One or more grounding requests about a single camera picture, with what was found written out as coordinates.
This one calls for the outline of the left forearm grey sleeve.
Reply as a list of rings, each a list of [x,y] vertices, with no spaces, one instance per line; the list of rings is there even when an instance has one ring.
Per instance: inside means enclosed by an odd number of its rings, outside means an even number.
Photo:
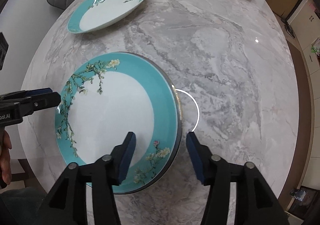
[[[33,187],[1,193],[1,224],[33,224],[46,195]]]

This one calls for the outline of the person's left hand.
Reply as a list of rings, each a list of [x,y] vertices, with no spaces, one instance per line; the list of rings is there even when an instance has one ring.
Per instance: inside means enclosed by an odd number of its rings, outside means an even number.
[[[10,141],[10,136],[7,131],[4,131],[3,134],[3,147],[1,152],[1,170],[2,170],[2,179],[9,185],[11,183],[12,174],[10,166],[10,150],[12,149],[12,144]]]

